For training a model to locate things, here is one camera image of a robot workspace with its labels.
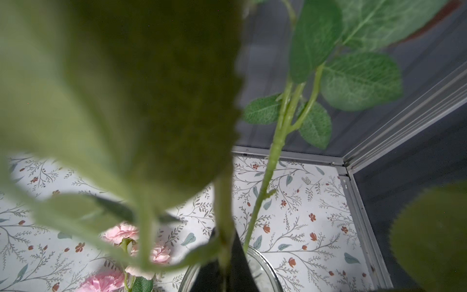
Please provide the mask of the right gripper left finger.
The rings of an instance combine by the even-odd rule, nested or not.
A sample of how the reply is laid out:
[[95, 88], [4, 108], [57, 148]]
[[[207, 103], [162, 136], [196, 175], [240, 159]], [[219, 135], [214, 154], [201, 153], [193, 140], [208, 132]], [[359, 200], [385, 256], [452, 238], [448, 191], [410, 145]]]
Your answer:
[[218, 258], [203, 265], [189, 292], [220, 292], [223, 284], [223, 276], [220, 271]]

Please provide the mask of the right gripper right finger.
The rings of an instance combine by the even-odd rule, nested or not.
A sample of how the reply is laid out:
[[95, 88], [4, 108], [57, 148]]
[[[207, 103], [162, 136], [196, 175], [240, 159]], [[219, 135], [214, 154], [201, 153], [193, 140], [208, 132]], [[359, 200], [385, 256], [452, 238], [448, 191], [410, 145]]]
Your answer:
[[259, 292], [238, 234], [235, 234], [231, 252], [231, 271], [229, 275], [230, 292]]

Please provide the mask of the pink carnation branch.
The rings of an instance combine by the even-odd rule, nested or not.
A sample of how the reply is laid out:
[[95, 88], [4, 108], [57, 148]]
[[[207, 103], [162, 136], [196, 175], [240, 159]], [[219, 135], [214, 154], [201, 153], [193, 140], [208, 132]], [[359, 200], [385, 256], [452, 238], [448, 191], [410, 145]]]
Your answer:
[[150, 243], [154, 226], [136, 227], [127, 222], [119, 223], [101, 233], [83, 225], [75, 225], [74, 234], [104, 251], [123, 265], [121, 271], [107, 271], [95, 274], [81, 284], [80, 292], [150, 292], [156, 272], [141, 268], [142, 264], [151, 266], [168, 265], [170, 249], [161, 243]]

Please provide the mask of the green leafy rose stem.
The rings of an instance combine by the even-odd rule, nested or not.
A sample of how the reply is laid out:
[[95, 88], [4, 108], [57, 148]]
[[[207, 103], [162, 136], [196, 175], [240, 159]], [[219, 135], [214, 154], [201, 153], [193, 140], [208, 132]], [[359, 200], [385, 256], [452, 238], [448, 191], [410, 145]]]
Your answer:
[[215, 183], [216, 236], [176, 264], [141, 268], [218, 258], [228, 278], [243, 10], [243, 1], [2, 1], [1, 190], [67, 235], [124, 219], [90, 196], [37, 199], [7, 161], [56, 159], [122, 198], [137, 227], [153, 225], [152, 243], [165, 210]]

